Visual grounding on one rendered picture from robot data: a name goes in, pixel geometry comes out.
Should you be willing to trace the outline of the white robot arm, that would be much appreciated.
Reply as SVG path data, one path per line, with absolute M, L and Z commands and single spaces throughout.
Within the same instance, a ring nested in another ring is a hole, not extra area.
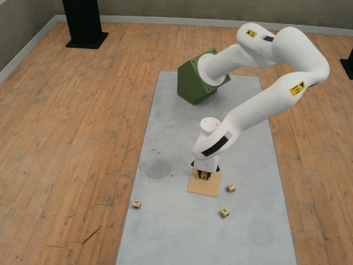
M 217 55 L 200 57 L 197 70 L 207 85 L 220 85 L 227 74 L 243 66 L 269 68 L 276 63 L 288 63 L 295 72 L 283 75 L 272 86 L 231 110 L 223 122 L 212 117 L 202 119 L 193 148 L 198 160 L 209 160 L 223 153 L 245 130 L 290 108 L 307 88 L 321 84 L 329 76 L 325 57 L 294 27 L 274 35 L 258 24 L 247 23 L 239 28 L 236 39 L 238 44 Z

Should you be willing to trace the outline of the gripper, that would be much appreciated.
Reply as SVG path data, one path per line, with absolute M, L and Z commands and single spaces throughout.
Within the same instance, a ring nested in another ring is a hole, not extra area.
M 212 173 L 220 171 L 220 168 L 217 163 L 218 163 L 218 156 L 204 161 L 201 161 L 195 158 L 194 161 L 191 163 L 191 166 L 197 169 L 199 178 L 201 177 L 202 171 L 208 172 L 207 174 L 207 180 L 208 180 L 208 177 L 210 178 Z

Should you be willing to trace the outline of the tan square mat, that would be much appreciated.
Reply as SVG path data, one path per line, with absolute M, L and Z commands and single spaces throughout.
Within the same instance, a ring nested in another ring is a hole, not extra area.
M 202 179 L 199 178 L 197 169 L 193 167 L 187 192 L 218 198 L 221 175 L 221 172 L 215 172 L 208 180 Z

